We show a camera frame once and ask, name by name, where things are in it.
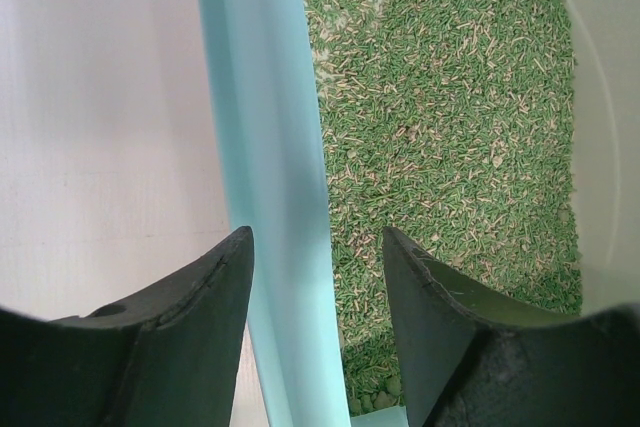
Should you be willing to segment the teal plastic litter box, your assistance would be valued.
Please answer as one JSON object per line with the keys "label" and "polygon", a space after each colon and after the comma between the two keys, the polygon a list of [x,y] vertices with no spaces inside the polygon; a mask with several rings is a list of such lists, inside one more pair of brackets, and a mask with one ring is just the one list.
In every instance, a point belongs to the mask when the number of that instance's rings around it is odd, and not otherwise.
{"label": "teal plastic litter box", "polygon": [[328,188],[303,0],[199,0],[233,227],[254,235],[248,325],[273,426],[403,426],[349,413]]}

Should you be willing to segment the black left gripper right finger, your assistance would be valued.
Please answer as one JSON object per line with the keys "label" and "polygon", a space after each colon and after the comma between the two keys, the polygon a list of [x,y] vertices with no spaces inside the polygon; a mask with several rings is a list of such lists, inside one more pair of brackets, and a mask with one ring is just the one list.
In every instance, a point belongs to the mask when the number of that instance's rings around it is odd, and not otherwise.
{"label": "black left gripper right finger", "polygon": [[635,426],[639,308],[580,317],[492,290],[403,232],[384,272],[412,426]]}

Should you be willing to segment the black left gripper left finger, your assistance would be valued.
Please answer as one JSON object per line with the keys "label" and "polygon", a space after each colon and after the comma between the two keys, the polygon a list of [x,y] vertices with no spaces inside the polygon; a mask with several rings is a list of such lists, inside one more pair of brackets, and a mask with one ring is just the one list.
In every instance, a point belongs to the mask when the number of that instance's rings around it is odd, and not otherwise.
{"label": "black left gripper left finger", "polygon": [[1,313],[5,426],[226,426],[254,268],[241,227],[86,317]]}

